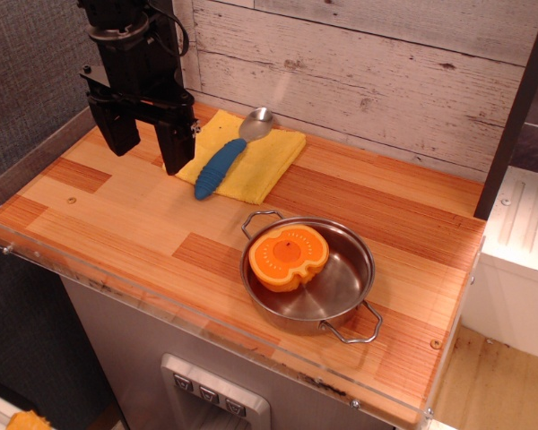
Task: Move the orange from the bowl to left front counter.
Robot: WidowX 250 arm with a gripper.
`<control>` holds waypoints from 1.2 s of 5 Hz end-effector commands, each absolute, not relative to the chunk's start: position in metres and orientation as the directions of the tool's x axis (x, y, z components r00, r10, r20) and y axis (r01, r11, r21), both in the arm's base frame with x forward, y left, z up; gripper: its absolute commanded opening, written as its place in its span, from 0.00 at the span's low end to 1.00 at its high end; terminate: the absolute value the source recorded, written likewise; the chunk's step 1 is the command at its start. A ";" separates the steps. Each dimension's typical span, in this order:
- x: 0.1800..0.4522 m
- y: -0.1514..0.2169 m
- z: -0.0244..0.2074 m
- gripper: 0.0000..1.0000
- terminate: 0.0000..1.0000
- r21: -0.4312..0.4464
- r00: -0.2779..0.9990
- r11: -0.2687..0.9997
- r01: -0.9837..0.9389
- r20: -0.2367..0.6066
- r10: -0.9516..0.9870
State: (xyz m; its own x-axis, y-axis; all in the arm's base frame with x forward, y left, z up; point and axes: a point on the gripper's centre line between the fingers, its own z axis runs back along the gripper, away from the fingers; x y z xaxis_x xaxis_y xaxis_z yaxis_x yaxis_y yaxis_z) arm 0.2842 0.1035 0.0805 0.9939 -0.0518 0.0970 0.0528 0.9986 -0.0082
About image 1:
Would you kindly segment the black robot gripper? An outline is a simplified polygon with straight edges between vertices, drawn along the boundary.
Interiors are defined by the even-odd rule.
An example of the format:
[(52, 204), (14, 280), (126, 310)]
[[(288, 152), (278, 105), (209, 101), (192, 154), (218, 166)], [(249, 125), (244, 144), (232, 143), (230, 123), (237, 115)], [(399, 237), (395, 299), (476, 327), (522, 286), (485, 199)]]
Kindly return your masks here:
[(140, 142), (136, 121), (155, 125), (169, 176), (195, 156), (194, 98), (180, 70), (177, 30), (173, 24), (89, 25), (100, 66), (85, 66), (88, 102), (108, 147), (123, 156)]

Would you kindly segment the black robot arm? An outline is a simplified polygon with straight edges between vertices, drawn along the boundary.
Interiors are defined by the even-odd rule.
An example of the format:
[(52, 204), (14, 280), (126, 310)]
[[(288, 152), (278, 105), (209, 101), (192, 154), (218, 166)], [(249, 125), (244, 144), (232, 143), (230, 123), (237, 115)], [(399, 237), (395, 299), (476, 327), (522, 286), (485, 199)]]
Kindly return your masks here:
[(195, 156), (199, 127), (180, 62), (189, 39), (172, 3), (90, 0), (78, 5), (102, 62), (84, 66), (81, 76), (107, 145), (123, 156), (141, 141), (137, 124), (150, 124), (166, 172), (176, 174)]

